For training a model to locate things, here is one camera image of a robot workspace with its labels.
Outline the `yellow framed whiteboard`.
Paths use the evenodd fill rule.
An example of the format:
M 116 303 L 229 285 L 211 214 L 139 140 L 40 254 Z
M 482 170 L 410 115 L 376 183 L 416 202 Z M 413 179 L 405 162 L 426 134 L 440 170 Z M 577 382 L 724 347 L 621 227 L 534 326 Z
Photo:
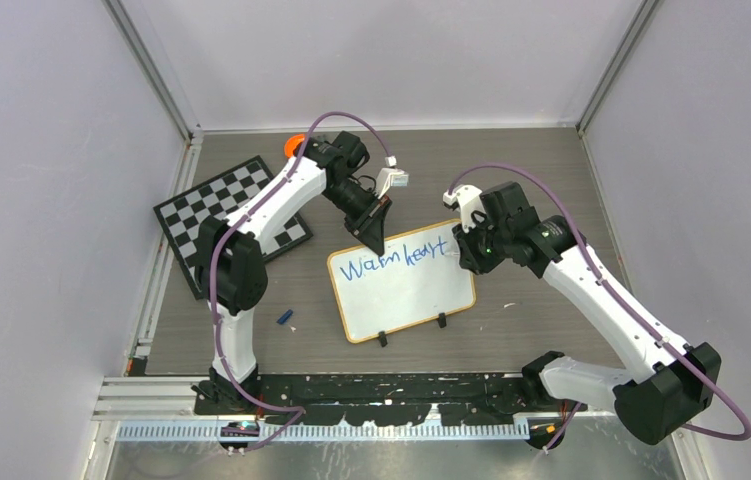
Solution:
M 474 275 L 444 256 L 458 250 L 457 219 L 394 235 L 385 253 L 352 247 L 328 256 L 326 264 L 346 339 L 358 344 L 472 308 Z

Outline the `blue marker cap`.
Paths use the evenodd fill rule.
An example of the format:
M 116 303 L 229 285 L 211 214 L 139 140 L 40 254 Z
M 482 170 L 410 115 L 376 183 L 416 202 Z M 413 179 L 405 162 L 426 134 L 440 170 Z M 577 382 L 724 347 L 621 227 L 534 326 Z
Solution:
M 286 324 L 286 323 L 287 323 L 287 322 L 289 321 L 289 319 L 290 319 L 290 318 L 292 317 L 292 315 L 293 315 L 293 314 L 294 314 L 294 311 L 293 311 L 292 309 L 288 309 L 288 310 L 286 310 L 286 311 L 285 311 L 285 312 L 284 312 L 284 313 L 283 313 L 283 314 L 282 314 L 282 315 L 281 315 L 281 316 L 280 316 L 280 317 L 278 318 L 278 320 L 276 321 L 276 323 L 277 323 L 277 324 L 279 324 L 279 325 L 284 325 L 284 324 Z

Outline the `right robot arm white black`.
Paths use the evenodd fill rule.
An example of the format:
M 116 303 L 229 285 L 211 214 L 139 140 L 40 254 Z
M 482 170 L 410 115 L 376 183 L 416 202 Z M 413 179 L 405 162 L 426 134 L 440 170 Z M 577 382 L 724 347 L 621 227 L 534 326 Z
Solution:
M 476 275 L 504 261 L 529 269 L 569 300 L 611 346 L 619 368 L 549 351 L 526 364 L 522 397 L 535 410 L 572 400 L 610 410 L 638 440 L 656 445 L 712 402 L 721 357 L 692 346 L 640 304 L 563 215 L 539 218 L 513 181 L 487 190 L 459 185 L 443 195 L 460 215 L 452 230 L 459 265 Z

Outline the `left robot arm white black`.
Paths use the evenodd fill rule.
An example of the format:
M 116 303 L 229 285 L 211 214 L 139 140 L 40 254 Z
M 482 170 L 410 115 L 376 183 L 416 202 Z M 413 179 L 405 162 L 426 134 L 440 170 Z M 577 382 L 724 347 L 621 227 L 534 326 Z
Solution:
M 268 287 L 264 254 L 292 216 L 324 197 L 344 215 L 346 230 L 363 246 L 385 252 L 389 197 L 362 187 L 355 173 L 370 159 L 349 132 L 331 141 L 307 139 L 259 193 L 224 219 L 199 226 L 195 279 L 213 316 L 212 397 L 231 412 L 249 412 L 258 398 L 253 322 Z

